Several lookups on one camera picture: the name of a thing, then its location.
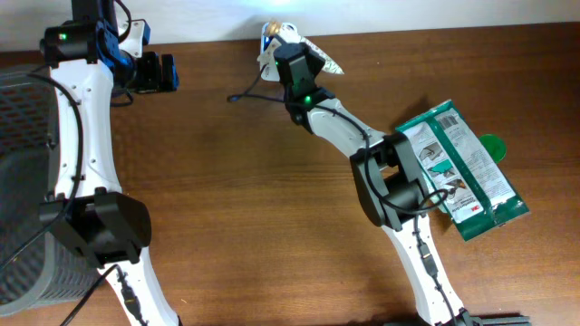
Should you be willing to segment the white cream tube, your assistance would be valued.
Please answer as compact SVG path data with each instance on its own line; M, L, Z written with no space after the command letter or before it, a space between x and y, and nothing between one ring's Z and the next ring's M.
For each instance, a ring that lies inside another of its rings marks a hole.
M308 40L307 38L303 37L300 33L298 33L297 27L294 24L291 23L281 23L281 24L282 28L279 33L279 38L283 43L282 45L285 45L287 43L304 43L311 50L313 50L315 53L317 53L324 59L324 67L322 68L323 72L331 74L343 74L343 69L340 67L340 65L335 60L333 60L328 54L326 54L321 48L319 48L317 45L315 45L310 40Z

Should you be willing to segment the green white wipes package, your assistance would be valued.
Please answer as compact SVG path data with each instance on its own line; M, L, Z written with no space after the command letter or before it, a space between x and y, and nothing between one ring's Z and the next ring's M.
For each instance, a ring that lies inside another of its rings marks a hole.
M447 100L396 127L411 142L430 192L446 189L440 210L464 241L530 213L522 196Z

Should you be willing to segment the green lid jar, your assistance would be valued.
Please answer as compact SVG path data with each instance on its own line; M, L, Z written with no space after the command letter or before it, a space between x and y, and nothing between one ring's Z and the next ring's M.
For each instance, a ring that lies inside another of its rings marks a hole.
M485 134L479 138L482 146L495 163L499 163L507 155L507 146L503 139L495 134Z

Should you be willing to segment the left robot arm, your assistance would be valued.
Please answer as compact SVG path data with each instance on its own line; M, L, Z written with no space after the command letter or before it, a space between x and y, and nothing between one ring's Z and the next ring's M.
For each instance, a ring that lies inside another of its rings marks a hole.
M117 176L111 109L122 95L175 91L179 77L171 55L148 50L146 21L119 22L122 8L120 1L75 1L72 19L44 33L59 153L40 219L45 231L99 272L131 324L178 325L150 259L150 213L123 192Z

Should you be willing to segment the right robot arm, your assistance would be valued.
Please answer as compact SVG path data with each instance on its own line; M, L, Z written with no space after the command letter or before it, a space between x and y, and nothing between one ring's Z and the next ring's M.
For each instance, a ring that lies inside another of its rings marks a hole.
M306 43L273 52L283 102L293 122L327 140L350 161L359 202L389 237L409 279L417 325L528 325L527 316L473 316L453 290L431 237L429 212L445 189L429 191L409 139L387 135L354 117L315 82L324 59Z

